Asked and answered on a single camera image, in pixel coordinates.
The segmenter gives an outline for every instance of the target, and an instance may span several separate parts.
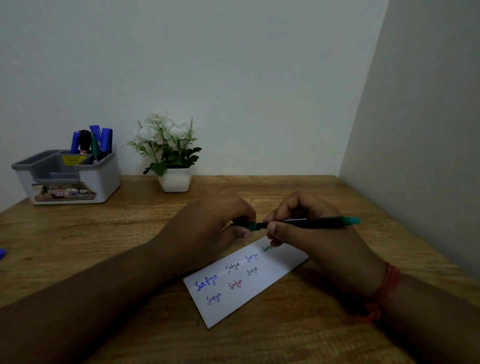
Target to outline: white paper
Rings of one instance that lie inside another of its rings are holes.
[[[264,237],[183,281],[211,328],[307,259],[287,244],[272,248]]]

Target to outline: wooden desk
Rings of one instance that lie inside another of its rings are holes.
[[[480,287],[420,238],[333,176],[197,176],[185,194],[154,177],[124,177],[104,204],[32,206],[0,214],[0,306],[148,241],[185,203],[236,192],[261,220],[295,190],[358,216],[373,250],[429,283],[480,305]],[[253,240],[264,235],[255,232]],[[240,246],[226,251],[228,255]],[[349,300],[307,261],[207,330],[181,279],[161,288],[88,363],[411,363],[395,336],[352,317]]]

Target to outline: forearm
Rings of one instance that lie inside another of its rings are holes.
[[[81,359],[129,308],[177,274],[159,253],[150,241],[0,309],[2,361]]]
[[[381,311],[386,322],[436,363],[478,362],[478,307],[403,275]]]

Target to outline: fingernail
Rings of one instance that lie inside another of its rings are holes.
[[[273,234],[275,232],[275,223],[273,222],[270,222],[268,225],[267,225],[267,230],[270,234]]]

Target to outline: hand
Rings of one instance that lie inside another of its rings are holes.
[[[310,194],[292,193],[265,217],[272,246],[282,243],[306,252],[329,278],[344,290],[372,295],[382,282],[385,262],[375,254],[353,227],[308,230],[276,220],[342,216],[338,209]]]
[[[255,218],[255,209],[237,195],[204,197],[185,205],[152,243],[175,262],[179,275],[211,262],[236,239],[251,238],[247,228],[225,226],[231,220],[255,222]]]

